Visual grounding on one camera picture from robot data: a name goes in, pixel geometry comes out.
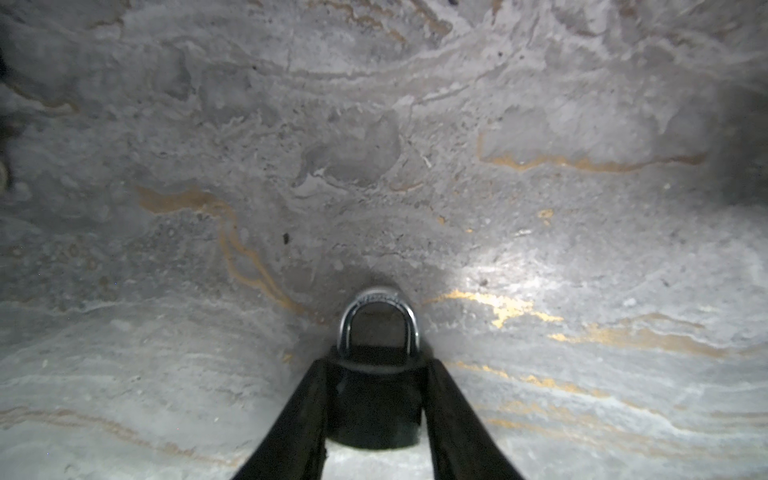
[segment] padlock body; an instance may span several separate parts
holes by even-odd
[[[418,444],[423,359],[388,346],[356,346],[344,360],[335,350],[329,356],[328,438],[372,450]]]

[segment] rough stone surface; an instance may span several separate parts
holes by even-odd
[[[526,478],[768,476],[764,2],[0,22],[4,478],[229,478],[372,283]]]

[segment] padlock shackle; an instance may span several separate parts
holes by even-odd
[[[386,303],[394,306],[406,319],[406,355],[416,356],[421,352],[419,345],[419,322],[408,300],[398,290],[388,286],[374,286],[363,290],[349,303],[341,316],[339,336],[336,339],[336,349],[341,358],[349,358],[350,340],[352,338],[352,319],[361,308],[370,303]]]

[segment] yellow streak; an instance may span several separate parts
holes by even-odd
[[[390,182],[388,186],[389,186],[389,189],[391,191],[396,192],[398,194],[401,194],[403,192],[409,192],[411,190],[415,190],[415,189],[421,187],[423,184],[424,184],[424,182],[418,182],[416,184],[404,184],[401,187],[394,187],[392,185],[392,183]]]
[[[563,317],[561,316],[552,316],[548,315],[547,313],[533,310],[533,302],[510,298],[508,296],[491,295],[490,293],[471,293],[453,290],[451,293],[446,293],[437,298],[427,300],[425,303],[436,303],[442,302],[443,300],[458,299],[472,300],[477,303],[491,306],[493,308],[493,313],[496,315],[496,320],[492,322],[496,328],[502,328],[504,326],[504,322],[507,320],[511,318],[517,318],[525,314],[536,316],[542,322],[563,321]]]
[[[741,419],[751,421],[754,419],[768,422],[768,412],[712,412],[710,415],[715,419]]]
[[[362,3],[364,7],[367,7],[371,12],[377,12],[380,15],[384,15],[386,17],[392,17],[394,13],[387,9],[379,7],[378,5],[372,4],[371,2],[368,2],[367,0],[362,0],[359,3]],[[395,30],[394,28],[385,28],[384,24],[378,20],[376,20],[374,17],[370,15],[357,15],[355,13],[355,9],[346,3],[342,2],[333,2],[332,0],[310,0],[310,2],[307,3],[308,8],[314,8],[317,5],[324,5],[326,7],[334,8],[335,10],[339,10],[340,12],[345,13],[345,22],[353,22],[357,25],[360,25],[361,27],[370,27],[374,30],[380,30],[384,31],[386,34],[388,34],[390,37],[394,38],[396,41],[400,42],[401,44],[407,43],[407,40],[405,37],[400,34],[399,31]]]
[[[666,164],[683,164],[683,165],[701,165],[706,160],[706,154],[696,155],[677,155],[675,157],[658,158],[639,164],[620,164],[615,161],[602,162],[594,164],[589,158],[580,158],[577,160],[569,160],[564,155],[539,155],[534,160],[521,163],[516,161],[511,154],[502,154],[495,157],[484,157],[485,153],[485,132],[478,133],[477,145],[475,147],[475,153],[478,160],[494,165],[502,165],[504,167],[510,167],[518,172],[524,172],[531,170],[532,168],[540,167],[542,165],[550,164],[557,165],[559,167],[570,167],[576,170],[583,170],[600,174],[626,174],[632,171],[640,170],[641,168],[648,167],[649,165],[666,165]]]
[[[8,185],[8,168],[0,162],[0,194],[5,192],[5,187]]]
[[[427,6],[426,3],[424,3],[423,0],[410,0],[410,2],[411,5],[413,5],[413,8],[416,10],[416,13],[419,14],[420,17],[424,18],[424,22],[433,32],[442,36],[446,36],[447,34],[451,33],[453,25],[446,22],[445,20],[440,20],[438,16],[431,10],[431,8]]]
[[[633,410],[640,410],[640,411],[642,411],[642,412],[648,412],[648,413],[652,413],[652,414],[654,414],[654,415],[658,415],[658,416],[660,416],[660,417],[664,417],[665,419],[667,418],[667,416],[666,416],[665,414],[663,414],[663,413],[662,413],[661,411],[659,411],[659,410],[656,410],[656,409],[649,409],[649,408],[646,408],[646,407],[643,407],[643,406],[639,406],[637,403],[635,403],[635,402],[632,402],[632,401],[630,401],[630,400],[623,400],[623,399],[620,399],[619,401],[620,401],[621,403],[624,403],[626,406],[628,406],[629,408],[631,408],[631,409],[633,409]]]
[[[240,237],[237,235],[237,215],[229,204],[211,192],[203,192],[197,187],[192,187],[180,194],[168,195],[140,186],[136,186],[136,191],[139,193],[139,205],[153,214],[171,214],[188,208],[219,219],[219,246],[230,275],[245,285],[261,290],[264,295],[290,311],[296,313],[304,311],[301,305],[293,302],[277,286],[258,253],[246,248],[240,242]],[[249,278],[242,274],[235,265],[236,256],[232,250],[245,256],[259,272],[260,278]]]
[[[659,312],[653,312],[653,313],[646,313],[645,315],[639,315],[632,318],[625,318],[619,320],[619,323],[622,325],[629,326],[633,323],[638,322],[670,322],[670,323],[677,323],[679,325],[685,325],[685,326],[692,326],[695,329],[703,329],[704,325],[700,323],[694,323],[694,322],[688,322],[686,320],[680,320],[680,319],[674,319],[671,316],[664,315],[663,313]]]
[[[452,362],[452,363],[447,363],[446,365],[454,366],[456,368],[460,368],[464,370],[471,370],[473,372],[492,373],[493,375],[499,376],[503,379],[507,379],[507,380],[516,379],[520,382],[525,382],[530,385],[537,386],[543,389],[554,389],[554,390],[560,390],[562,392],[576,393],[578,395],[589,395],[599,399],[605,399],[610,396],[608,393],[598,389],[587,390],[587,389],[581,388],[578,385],[575,385],[574,383],[558,382],[555,379],[538,378],[537,376],[534,376],[534,375],[515,376],[514,374],[507,373],[504,370],[494,369],[487,365],[470,365],[464,362]]]
[[[504,0],[493,0],[491,3],[491,13],[493,14],[493,20],[491,21],[491,25],[496,23],[496,14],[498,14],[498,11],[502,9],[502,2]]]
[[[565,407],[541,407],[536,403],[507,402],[496,409],[480,408],[489,411],[512,413],[515,415],[540,415],[554,423],[553,427],[537,425],[530,422],[514,422],[507,419],[485,418],[487,423],[507,429],[524,429],[553,439],[574,443],[583,443],[594,448],[611,450],[620,449],[626,452],[642,453],[644,455],[661,457],[691,457],[704,455],[733,456],[742,452],[711,452],[697,446],[689,446],[671,440],[654,438],[633,432],[627,432],[595,415],[574,414]]]
[[[242,455],[236,458],[201,455],[195,452],[194,449],[184,450],[177,444],[171,442],[159,445],[141,438],[138,432],[135,432],[133,429],[121,425],[120,423],[93,415],[75,412],[73,410],[31,410],[25,406],[19,406],[0,412],[0,426],[2,426],[3,429],[10,429],[14,425],[23,422],[37,422],[66,429],[83,429],[89,432],[92,432],[95,429],[100,429],[102,432],[112,435],[122,442],[150,449],[153,453],[162,453],[165,455],[182,457],[184,460],[194,460],[228,468],[242,465],[246,459],[246,457]]]
[[[604,328],[596,323],[588,325],[587,332],[582,336],[566,336],[562,333],[554,333],[549,338],[565,343],[600,343],[617,348],[662,349],[666,352],[713,358],[722,358],[729,352],[728,349],[720,349],[698,342],[687,335],[656,333],[648,328],[631,329],[626,326]]]
[[[70,108],[71,113],[73,113],[73,114],[76,114],[76,113],[80,112],[80,108],[76,104],[74,104],[74,103],[72,103],[70,101],[58,101],[58,102],[44,101],[44,100],[42,100],[40,98],[34,97],[34,96],[26,93],[25,91],[23,91],[17,85],[14,85],[14,84],[9,83],[9,82],[5,82],[5,84],[8,86],[8,88],[13,90],[13,92],[15,94],[17,94],[18,96],[26,98],[27,100],[36,101],[36,102],[38,102],[40,105],[42,105],[45,108],[58,109],[58,108],[66,106],[66,107]]]

